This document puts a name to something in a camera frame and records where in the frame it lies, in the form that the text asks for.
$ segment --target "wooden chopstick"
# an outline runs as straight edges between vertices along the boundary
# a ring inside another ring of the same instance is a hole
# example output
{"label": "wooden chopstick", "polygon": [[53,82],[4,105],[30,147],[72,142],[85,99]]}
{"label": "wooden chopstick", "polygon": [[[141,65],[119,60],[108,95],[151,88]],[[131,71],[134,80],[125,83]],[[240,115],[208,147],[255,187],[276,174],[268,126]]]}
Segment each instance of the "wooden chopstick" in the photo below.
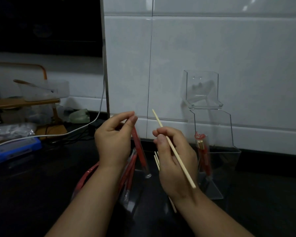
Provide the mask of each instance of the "wooden chopstick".
{"label": "wooden chopstick", "polygon": [[[156,161],[156,164],[157,164],[158,170],[160,171],[160,167],[159,167],[159,158],[158,158],[158,156],[155,156],[155,155],[153,155],[153,156],[154,156],[154,158],[155,158],[155,161]],[[170,200],[170,203],[171,203],[171,205],[172,205],[172,208],[173,208],[174,213],[176,213],[176,207],[174,206],[174,203],[172,202],[172,200],[170,199],[170,197],[169,197],[169,200]]]}
{"label": "wooden chopstick", "polygon": [[[156,117],[156,119],[157,119],[157,121],[158,121],[158,123],[159,123],[159,126],[160,126],[160,127],[163,127],[163,125],[161,124],[161,122],[160,122],[160,120],[159,120],[157,114],[155,113],[154,109],[152,109],[152,112],[154,113],[154,115],[155,115],[155,117]],[[178,162],[179,162],[179,164],[180,164],[180,166],[181,166],[181,168],[182,168],[182,170],[183,170],[185,176],[187,177],[188,181],[190,182],[190,185],[192,186],[193,189],[195,189],[195,188],[196,188],[196,185],[194,184],[194,182],[193,182],[193,180],[192,180],[190,174],[188,173],[187,169],[185,168],[185,166],[184,166],[184,164],[183,164],[183,162],[182,162],[182,160],[181,160],[179,154],[177,153],[177,151],[176,151],[174,145],[172,144],[172,142],[171,142],[171,140],[170,140],[170,138],[169,138],[168,136],[166,136],[166,138],[167,138],[167,140],[168,140],[168,142],[169,142],[169,145],[170,145],[170,147],[171,147],[171,149],[172,149],[172,151],[173,151],[173,153],[174,153],[176,159],[178,160]]]}

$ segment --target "white cable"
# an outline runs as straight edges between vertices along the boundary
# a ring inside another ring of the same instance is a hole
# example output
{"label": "white cable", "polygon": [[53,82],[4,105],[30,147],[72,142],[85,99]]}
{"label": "white cable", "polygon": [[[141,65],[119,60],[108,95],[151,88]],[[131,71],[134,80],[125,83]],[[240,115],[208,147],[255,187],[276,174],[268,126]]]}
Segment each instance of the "white cable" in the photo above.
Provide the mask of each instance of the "white cable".
{"label": "white cable", "polygon": [[73,131],[70,131],[70,132],[68,132],[68,133],[65,133],[65,134],[60,134],[60,135],[32,135],[32,136],[27,136],[27,137],[23,137],[23,138],[19,138],[19,139],[14,139],[14,140],[9,140],[9,141],[6,141],[6,142],[3,142],[3,143],[0,143],[0,146],[1,146],[1,145],[4,145],[4,144],[7,144],[7,143],[10,143],[10,142],[19,141],[19,140],[25,140],[25,139],[35,138],[35,137],[51,137],[51,136],[64,136],[64,135],[69,135],[69,134],[71,134],[71,133],[73,133],[73,132],[75,132],[75,131],[77,131],[77,130],[79,130],[79,129],[82,129],[82,128],[84,128],[84,127],[90,125],[91,123],[95,122],[95,121],[98,119],[99,115],[100,115],[100,111],[101,111],[101,107],[102,107],[102,101],[103,101],[103,96],[104,96],[104,90],[105,90],[105,79],[104,79],[104,76],[103,76],[103,91],[102,91],[102,97],[101,97],[101,103],[100,103],[99,113],[98,113],[97,117],[95,118],[95,120],[91,121],[90,123],[88,123],[88,124],[86,124],[86,125],[84,125],[84,126],[82,126],[82,127],[79,127],[79,128],[77,128],[77,129],[75,129],[75,130],[73,130]]}

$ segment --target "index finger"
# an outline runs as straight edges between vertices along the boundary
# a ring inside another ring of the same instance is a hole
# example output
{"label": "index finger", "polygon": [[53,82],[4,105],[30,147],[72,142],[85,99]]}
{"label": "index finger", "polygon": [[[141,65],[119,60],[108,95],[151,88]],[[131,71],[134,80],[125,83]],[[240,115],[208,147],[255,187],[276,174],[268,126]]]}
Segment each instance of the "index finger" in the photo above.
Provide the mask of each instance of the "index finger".
{"label": "index finger", "polygon": [[158,132],[158,134],[163,134],[163,135],[166,135],[166,136],[172,138],[174,145],[177,147],[180,145],[184,145],[184,146],[188,145],[189,146],[189,143],[187,142],[185,136],[178,129],[164,126],[164,127],[157,128],[157,132]]}
{"label": "index finger", "polygon": [[114,131],[120,122],[130,118],[133,115],[135,115],[134,111],[127,111],[114,115],[102,124],[102,128],[104,128],[106,131]]}

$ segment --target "clear acrylic box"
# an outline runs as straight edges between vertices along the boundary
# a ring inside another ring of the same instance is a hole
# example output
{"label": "clear acrylic box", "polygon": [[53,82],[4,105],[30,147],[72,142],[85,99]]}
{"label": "clear acrylic box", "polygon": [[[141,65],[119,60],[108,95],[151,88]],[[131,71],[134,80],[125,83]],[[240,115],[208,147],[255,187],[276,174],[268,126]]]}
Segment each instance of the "clear acrylic box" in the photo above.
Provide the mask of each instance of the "clear acrylic box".
{"label": "clear acrylic box", "polygon": [[187,139],[197,148],[197,182],[210,199],[224,198],[241,154],[233,143],[231,115],[218,100],[218,77],[212,71],[185,70],[181,86],[189,107]]}

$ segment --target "green object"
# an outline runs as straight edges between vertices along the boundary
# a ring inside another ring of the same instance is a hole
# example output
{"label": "green object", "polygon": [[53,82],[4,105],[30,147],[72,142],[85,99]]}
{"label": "green object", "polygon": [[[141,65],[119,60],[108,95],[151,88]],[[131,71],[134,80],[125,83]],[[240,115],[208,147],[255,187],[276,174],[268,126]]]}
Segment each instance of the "green object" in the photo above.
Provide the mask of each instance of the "green object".
{"label": "green object", "polygon": [[75,124],[89,123],[90,116],[87,109],[75,111],[69,115],[69,121]]}

